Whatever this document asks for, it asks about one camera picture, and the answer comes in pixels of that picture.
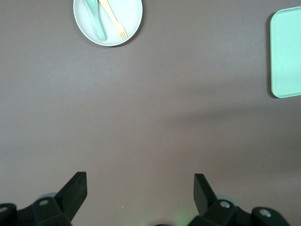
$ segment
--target fork handle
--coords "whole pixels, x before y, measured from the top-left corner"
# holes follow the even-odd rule
[[[99,0],[99,2],[101,3],[101,5],[103,6],[104,10],[107,12],[107,14],[109,15],[111,21],[117,22],[118,20],[116,19],[111,6],[109,5],[109,2],[107,0]]]

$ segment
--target black object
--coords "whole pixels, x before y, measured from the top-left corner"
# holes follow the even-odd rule
[[[188,226],[289,226],[271,208],[257,207],[249,214],[228,200],[218,200],[203,174],[195,174],[193,196],[199,216]]]
[[[71,226],[87,196],[87,175],[77,172],[55,195],[16,210],[11,203],[0,204],[0,226]]]

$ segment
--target gray table surface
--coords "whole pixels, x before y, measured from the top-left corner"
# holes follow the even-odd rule
[[[301,97],[270,91],[269,20],[299,0],[144,0],[127,44],[73,1],[0,1],[0,203],[86,171],[75,226],[186,225],[194,173],[248,212],[301,209]]]

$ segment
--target round plate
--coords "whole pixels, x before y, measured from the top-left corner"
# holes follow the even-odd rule
[[[94,24],[92,13],[85,0],[74,0],[73,12],[79,29],[92,42],[102,46],[117,46],[129,40],[138,30],[142,19],[141,0],[108,0],[115,17],[122,23],[128,38],[121,40],[116,34],[113,22],[98,2],[98,15],[106,41],[101,41]]]

